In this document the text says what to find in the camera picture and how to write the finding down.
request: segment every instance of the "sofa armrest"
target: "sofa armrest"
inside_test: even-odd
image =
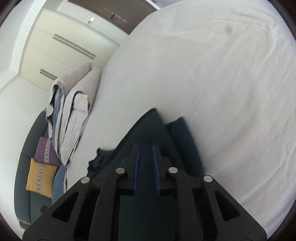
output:
[[[19,221],[31,224],[30,191],[26,190],[31,158],[35,156],[37,145],[41,136],[47,130],[45,111],[42,111],[35,120],[24,143],[15,177],[14,205],[15,214]]]

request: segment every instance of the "dark blue pillow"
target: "dark blue pillow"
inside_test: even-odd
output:
[[[64,178],[66,170],[65,166],[61,165],[55,175],[52,187],[52,204],[64,195]]]

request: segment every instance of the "yellow cushion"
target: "yellow cushion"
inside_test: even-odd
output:
[[[52,186],[58,167],[35,162],[31,158],[26,190],[52,198]]]

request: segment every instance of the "throw pillow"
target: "throw pillow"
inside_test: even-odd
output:
[[[51,139],[46,137],[40,137],[34,160],[39,163],[51,164],[57,167],[61,165]]]
[[[57,168],[54,165],[35,162],[31,158],[26,190],[52,198],[52,185]]]

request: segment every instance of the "bed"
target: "bed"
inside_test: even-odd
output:
[[[185,0],[149,15],[103,70],[67,169],[68,189],[98,147],[114,149],[156,107],[183,116],[213,176],[265,229],[296,198],[296,42],[266,0]]]

